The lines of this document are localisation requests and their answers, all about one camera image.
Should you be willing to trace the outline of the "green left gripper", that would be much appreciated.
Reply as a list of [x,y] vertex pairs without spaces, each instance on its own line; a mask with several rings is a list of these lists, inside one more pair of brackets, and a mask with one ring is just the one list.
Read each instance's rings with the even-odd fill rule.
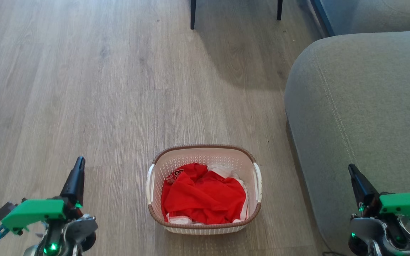
[[13,234],[21,235],[36,222],[69,221],[81,217],[83,207],[86,159],[77,158],[60,196],[56,199],[25,199],[20,204],[7,202],[0,208],[0,222]]

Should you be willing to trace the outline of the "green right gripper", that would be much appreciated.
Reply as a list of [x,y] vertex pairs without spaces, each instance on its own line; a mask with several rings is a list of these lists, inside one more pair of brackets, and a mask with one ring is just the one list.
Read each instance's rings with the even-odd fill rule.
[[355,164],[349,164],[348,171],[361,216],[394,214],[397,217],[410,218],[410,193],[390,193],[380,196],[380,193]]

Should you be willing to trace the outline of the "white woven plastic laundry basket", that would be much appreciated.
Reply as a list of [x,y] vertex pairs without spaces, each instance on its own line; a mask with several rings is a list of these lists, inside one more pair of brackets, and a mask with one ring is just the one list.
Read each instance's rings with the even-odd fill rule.
[[[242,179],[248,191],[248,217],[243,222],[223,225],[179,225],[164,221],[161,195],[164,179],[177,167],[191,162],[229,167]],[[151,217],[168,232],[182,235],[221,235],[241,231],[261,210],[263,183],[260,167],[246,149],[233,145],[195,144],[160,152],[146,177],[146,200]]]

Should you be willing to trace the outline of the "grey fabric sofa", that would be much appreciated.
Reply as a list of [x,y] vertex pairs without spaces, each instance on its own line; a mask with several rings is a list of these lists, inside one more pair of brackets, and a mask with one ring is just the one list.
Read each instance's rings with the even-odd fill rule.
[[291,68],[284,104],[319,232],[352,256],[348,165],[379,192],[410,192],[410,31],[312,43]]

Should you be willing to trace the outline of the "grey sofa seat section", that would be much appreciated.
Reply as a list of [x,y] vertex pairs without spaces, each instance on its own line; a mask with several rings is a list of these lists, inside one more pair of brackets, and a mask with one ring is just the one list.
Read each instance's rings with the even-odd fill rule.
[[410,31],[410,0],[314,0],[331,36]]

